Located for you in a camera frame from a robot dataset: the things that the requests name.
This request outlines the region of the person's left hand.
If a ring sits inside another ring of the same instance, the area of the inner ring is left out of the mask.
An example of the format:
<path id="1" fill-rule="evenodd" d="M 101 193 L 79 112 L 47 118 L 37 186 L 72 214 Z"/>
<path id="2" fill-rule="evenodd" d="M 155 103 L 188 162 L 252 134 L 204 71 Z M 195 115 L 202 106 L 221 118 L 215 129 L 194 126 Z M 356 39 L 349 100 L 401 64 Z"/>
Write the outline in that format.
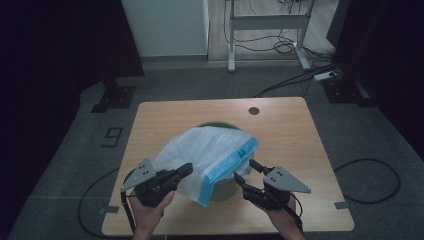
<path id="1" fill-rule="evenodd" d="M 154 208 L 143 206 L 137 197 L 130 197 L 130 207 L 135 219 L 135 230 L 152 229 L 154 231 L 162 218 L 164 210 L 171 204 L 174 196 L 174 191 L 169 192 L 159 205 Z"/>

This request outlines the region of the white cabinet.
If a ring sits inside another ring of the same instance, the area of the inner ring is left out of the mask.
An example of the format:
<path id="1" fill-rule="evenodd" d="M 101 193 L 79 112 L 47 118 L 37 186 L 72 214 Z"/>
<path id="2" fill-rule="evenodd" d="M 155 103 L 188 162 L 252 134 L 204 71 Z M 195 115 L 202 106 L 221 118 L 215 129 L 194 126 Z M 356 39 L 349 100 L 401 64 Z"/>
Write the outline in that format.
<path id="1" fill-rule="evenodd" d="M 208 0 L 121 0 L 141 57 L 206 56 Z"/>

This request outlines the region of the person's right hand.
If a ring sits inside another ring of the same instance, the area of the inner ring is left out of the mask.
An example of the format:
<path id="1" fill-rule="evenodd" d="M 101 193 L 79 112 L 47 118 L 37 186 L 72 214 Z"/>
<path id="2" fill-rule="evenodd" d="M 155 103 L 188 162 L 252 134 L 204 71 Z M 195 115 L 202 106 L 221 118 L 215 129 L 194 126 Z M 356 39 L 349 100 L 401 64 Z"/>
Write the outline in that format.
<path id="1" fill-rule="evenodd" d="M 280 235 L 286 231 L 301 231 L 295 219 L 285 210 L 266 210 L 266 214 Z"/>

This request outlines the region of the black stand base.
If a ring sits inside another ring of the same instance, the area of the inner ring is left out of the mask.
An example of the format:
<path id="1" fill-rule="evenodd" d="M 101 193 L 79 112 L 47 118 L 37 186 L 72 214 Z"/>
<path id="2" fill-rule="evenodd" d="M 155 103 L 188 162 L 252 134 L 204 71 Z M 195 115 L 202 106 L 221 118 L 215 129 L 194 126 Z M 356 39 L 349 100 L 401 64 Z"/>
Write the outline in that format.
<path id="1" fill-rule="evenodd" d="M 321 85 L 330 103 L 357 104 L 360 107 L 375 107 L 376 102 L 370 92 L 360 81 L 323 80 Z"/>
<path id="2" fill-rule="evenodd" d="M 121 86 L 114 78 L 103 81 L 105 91 L 98 104 L 91 110 L 92 113 L 105 113 L 109 109 L 128 109 L 136 93 L 136 86 Z"/>

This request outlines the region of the white power strip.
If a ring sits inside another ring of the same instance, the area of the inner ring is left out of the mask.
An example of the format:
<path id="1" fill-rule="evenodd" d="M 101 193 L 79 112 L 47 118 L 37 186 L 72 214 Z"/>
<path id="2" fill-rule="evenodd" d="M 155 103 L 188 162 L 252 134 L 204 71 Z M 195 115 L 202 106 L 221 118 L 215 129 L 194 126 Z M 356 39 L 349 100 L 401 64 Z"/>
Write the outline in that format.
<path id="1" fill-rule="evenodd" d="M 329 79 L 329 78 L 336 77 L 337 75 L 338 74 L 335 73 L 334 71 L 324 72 L 324 73 L 314 75 L 313 80 L 314 81 L 322 81 L 322 80 L 326 80 L 326 79 Z"/>

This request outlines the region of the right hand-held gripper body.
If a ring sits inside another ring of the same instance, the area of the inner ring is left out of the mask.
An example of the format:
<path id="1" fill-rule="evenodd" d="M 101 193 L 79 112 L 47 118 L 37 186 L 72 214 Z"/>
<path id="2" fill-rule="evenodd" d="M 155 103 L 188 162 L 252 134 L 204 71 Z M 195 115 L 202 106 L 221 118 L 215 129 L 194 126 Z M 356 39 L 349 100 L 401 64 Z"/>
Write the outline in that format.
<path id="1" fill-rule="evenodd" d="M 253 200 L 266 210 L 280 210 L 289 201 L 293 192 L 310 193 L 311 189 L 283 167 L 273 167 L 263 178 L 264 188 L 260 200 Z"/>

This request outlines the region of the green plastic bin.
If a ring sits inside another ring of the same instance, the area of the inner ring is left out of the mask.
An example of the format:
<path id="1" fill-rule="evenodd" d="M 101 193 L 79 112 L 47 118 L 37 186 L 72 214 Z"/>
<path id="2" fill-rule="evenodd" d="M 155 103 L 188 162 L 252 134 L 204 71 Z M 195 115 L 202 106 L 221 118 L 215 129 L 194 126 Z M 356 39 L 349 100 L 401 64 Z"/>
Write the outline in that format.
<path id="1" fill-rule="evenodd" d="M 254 151 L 256 150 L 257 146 L 258 142 L 250 142 L 238 152 L 238 155 L 242 157 L 242 162 L 233 171 L 229 172 L 225 177 L 222 177 L 215 183 L 213 192 L 211 193 L 210 197 L 211 201 L 225 201 L 235 194 L 236 190 L 238 189 L 238 185 L 234 180 L 234 172 L 241 176 L 250 174 L 252 168 L 249 166 L 249 159 L 254 156 Z"/>

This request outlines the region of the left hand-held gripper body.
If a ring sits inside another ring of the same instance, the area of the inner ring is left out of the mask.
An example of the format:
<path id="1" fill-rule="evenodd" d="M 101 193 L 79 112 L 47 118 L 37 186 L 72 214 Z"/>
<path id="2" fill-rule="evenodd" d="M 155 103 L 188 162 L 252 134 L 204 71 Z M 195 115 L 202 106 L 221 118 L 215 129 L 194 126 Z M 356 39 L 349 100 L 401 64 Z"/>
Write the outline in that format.
<path id="1" fill-rule="evenodd" d="M 121 200 L 127 197 L 126 192 L 134 191 L 131 197 L 136 197 L 143 206 L 155 208 L 178 185 L 176 170 L 156 171 L 149 159 L 143 160 L 124 179 L 121 186 Z"/>

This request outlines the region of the dark curtain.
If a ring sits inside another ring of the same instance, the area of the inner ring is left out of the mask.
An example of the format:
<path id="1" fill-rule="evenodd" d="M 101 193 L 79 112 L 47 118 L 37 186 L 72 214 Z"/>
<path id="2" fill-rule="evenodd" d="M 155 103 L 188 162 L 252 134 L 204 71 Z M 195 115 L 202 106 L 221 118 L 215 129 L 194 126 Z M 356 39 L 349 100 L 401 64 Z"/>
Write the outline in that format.
<path id="1" fill-rule="evenodd" d="M 336 80 L 360 81 L 424 160 L 424 0 L 338 0 Z"/>
<path id="2" fill-rule="evenodd" d="M 56 153 L 81 93 L 142 72 L 121 0 L 0 0 L 0 238 Z"/>

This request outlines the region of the white bag with blue band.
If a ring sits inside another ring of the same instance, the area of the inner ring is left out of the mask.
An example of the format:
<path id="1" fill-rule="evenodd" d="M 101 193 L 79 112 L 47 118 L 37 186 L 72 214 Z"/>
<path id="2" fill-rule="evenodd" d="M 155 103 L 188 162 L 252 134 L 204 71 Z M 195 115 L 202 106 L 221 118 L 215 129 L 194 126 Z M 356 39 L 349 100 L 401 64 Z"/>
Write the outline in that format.
<path id="1" fill-rule="evenodd" d="M 159 171 L 191 163 L 193 172 L 181 180 L 177 191 L 206 207 L 219 182 L 233 179 L 234 172 L 251 172 L 249 159 L 258 145 L 254 136 L 239 129 L 194 127 L 173 137 L 152 165 Z"/>

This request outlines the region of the white metal desk frame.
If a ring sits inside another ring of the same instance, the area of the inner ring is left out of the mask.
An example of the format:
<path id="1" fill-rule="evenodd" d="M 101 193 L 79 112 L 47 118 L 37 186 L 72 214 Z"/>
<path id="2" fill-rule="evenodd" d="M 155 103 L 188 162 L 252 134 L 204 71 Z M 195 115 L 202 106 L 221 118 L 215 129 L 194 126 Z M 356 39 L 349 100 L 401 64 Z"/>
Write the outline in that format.
<path id="1" fill-rule="evenodd" d="M 304 39 L 307 33 L 315 0 L 310 0 L 307 10 L 304 14 L 281 14 L 281 15 L 263 15 L 249 16 L 235 14 L 235 0 L 225 0 L 230 2 L 229 16 L 229 46 L 227 69 L 234 72 L 236 69 L 234 33 L 240 30 L 276 30 L 289 29 L 299 30 L 300 34 L 297 40 L 292 44 L 294 52 L 304 70 L 310 70 L 311 66 L 303 49 Z"/>

